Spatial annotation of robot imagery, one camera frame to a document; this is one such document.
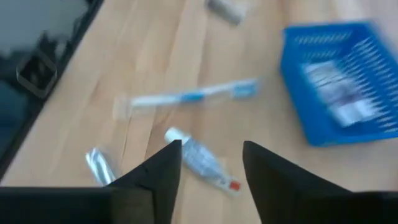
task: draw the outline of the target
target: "blue plastic basket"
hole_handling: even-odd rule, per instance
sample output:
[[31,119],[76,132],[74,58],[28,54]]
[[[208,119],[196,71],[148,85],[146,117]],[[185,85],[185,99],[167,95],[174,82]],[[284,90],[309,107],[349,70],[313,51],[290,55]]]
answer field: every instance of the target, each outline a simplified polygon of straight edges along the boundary
[[[398,64],[368,23],[294,26],[285,30],[281,62],[290,97],[310,144],[330,146],[398,136]],[[302,70],[304,63],[336,61],[371,99],[375,119],[340,126]]]

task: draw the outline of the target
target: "toothbrush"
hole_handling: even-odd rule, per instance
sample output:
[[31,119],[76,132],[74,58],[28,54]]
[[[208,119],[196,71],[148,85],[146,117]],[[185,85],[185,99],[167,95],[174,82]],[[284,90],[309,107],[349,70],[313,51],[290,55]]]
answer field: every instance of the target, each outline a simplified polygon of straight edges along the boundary
[[196,103],[205,100],[209,96],[222,93],[229,93],[232,99],[249,98],[257,94],[257,84],[257,78],[250,78],[177,94],[139,96],[137,98],[120,96],[114,102],[113,118],[117,120],[129,119],[134,108]]

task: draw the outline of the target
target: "silver packet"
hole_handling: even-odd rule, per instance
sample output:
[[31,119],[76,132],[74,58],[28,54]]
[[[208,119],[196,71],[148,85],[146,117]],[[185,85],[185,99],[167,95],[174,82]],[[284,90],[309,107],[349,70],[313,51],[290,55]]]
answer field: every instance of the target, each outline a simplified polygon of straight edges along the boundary
[[111,167],[97,147],[94,147],[90,152],[86,153],[86,161],[88,167],[94,174],[95,180],[102,186],[108,185],[116,180]]

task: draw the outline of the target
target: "light wood grain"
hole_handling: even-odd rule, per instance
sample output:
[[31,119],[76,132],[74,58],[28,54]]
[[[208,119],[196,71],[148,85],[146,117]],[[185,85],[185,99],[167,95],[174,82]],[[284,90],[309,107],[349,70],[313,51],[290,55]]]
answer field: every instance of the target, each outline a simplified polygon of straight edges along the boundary
[[[398,140],[310,147],[279,74],[282,29],[303,22],[375,19],[392,43],[395,0],[247,0],[235,27],[203,0],[105,0],[55,93],[45,105],[1,184],[94,186],[85,152],[103,146],[118,175],[163,148],[171,126],[205,143],[243,182],[227,197],[182,170],[174,223],[259,223],[241,160],[255,141],[350,190],[398,189]],[[114,97],[181,91],[262,77],[247,101],[156,108],[112,120]]]

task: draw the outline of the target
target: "small packet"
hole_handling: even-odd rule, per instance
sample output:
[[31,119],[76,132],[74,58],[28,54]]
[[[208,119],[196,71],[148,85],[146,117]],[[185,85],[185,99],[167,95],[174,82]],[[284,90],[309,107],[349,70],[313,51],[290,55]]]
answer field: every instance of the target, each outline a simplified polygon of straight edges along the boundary
[[86,153],[86,162],[95,180],[101,184],[101,186],[106,186],[116,180],[111,167],[97,147],[94,147],[90,152]]
[[342,127],[373,119],[377,109],[363,97],[355,81],[341,73],[334,61],[305,64],[304,72],[333,117]]

